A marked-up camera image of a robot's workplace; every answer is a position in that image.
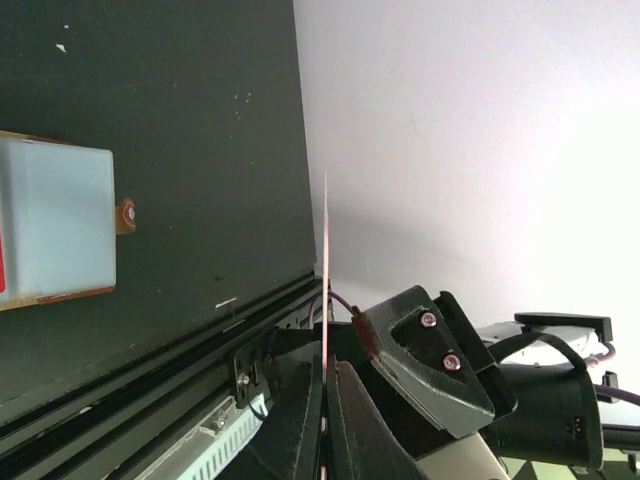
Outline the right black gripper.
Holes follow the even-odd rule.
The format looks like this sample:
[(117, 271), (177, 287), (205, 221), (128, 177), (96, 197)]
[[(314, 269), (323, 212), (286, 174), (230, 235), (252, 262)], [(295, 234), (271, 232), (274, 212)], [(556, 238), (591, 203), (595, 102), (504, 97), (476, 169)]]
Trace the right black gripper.
[(413, 286), (329, 329), (406, 450), (439, 450), (511, 414), (517, 398), (455, 297)]

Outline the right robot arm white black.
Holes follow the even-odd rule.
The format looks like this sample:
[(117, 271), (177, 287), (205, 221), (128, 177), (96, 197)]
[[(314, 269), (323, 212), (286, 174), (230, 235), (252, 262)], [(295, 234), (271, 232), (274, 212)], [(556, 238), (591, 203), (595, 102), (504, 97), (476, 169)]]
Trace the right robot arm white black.
[(316, 323), (322, 352), (357, 371), (413, 458), (478, 438), (494, 455), (565, 466), (579, 479), (604, 477), (608, 449), (638, 471), (638, 428), (599, 411), (639, 402), (603, 370), (615, 353), (609, 318), (519, 313), (476, 329), (451, 293), (419, 286), (348, 310), (347, 323)]

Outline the brown leather card holder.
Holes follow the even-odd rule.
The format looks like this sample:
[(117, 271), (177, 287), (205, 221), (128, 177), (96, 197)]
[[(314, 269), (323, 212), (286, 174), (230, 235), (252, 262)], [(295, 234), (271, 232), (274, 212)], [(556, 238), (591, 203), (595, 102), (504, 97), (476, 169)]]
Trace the brown leather card holder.
[(136, 229), (134, 202), (116, 199), (111, 151), (7, 131), (1, 220), (8, 253), (2, 310), (112, 291), (116, 238)]

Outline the red white card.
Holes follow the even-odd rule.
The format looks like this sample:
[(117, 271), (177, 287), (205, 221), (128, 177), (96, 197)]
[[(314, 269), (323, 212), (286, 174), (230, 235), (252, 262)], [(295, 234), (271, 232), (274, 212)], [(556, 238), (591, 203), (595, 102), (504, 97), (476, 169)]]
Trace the red white card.
[(323, 198), (323, 256), (322, 256), (322, 382), (327, 382), (328, 369), (328, 320), (329, 320), (329, 211), (328, 211), (328, 175), (324, 172), (324, 198)]
[(7, 288), (8, 282), (8, 253), (7, 238), (5, 232), (4, 221), (1, 220), (0, 231), (0, 293), (3, 294)]

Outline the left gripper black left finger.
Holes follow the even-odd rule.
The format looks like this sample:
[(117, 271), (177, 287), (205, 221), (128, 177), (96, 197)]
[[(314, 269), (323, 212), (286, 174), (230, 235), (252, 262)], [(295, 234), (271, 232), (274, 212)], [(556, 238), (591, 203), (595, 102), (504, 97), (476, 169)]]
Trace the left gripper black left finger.
[(297, 366), (256, 435), (219, 477), (318, 479), (322, 403), (322, 362), (315, 356)]

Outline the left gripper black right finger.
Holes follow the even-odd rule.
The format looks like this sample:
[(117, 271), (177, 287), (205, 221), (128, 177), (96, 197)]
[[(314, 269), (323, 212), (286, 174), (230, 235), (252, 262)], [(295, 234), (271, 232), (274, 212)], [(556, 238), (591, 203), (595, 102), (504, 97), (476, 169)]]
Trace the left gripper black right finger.
[(425, 477), (388, 428), (350, 363), (330, 360), (326, 395), (330, 479), (410, 480)]

